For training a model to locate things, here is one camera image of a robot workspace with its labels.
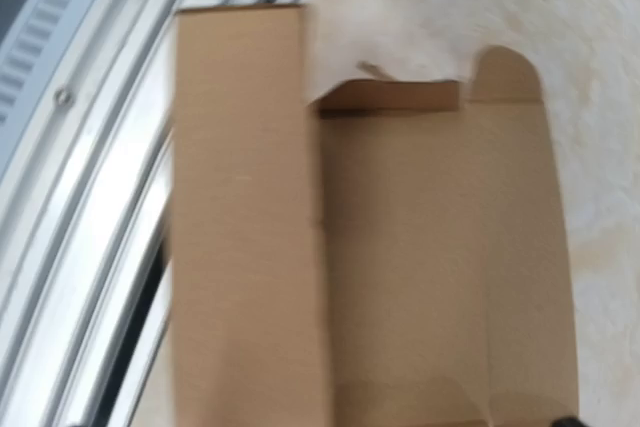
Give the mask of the brown cardboard box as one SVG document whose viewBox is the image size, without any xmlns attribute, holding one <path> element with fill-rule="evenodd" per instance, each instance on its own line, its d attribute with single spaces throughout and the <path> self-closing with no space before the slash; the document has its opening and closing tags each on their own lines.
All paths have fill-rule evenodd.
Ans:
<svg viewBox="0 0 640 427">
<path fill-rule="evenodd" d="M 180 426 L 548 426 L 579 409 L 539 76 L 375 68 L 304 98 L 306 8 L 177 17 Z"/>
</svg>

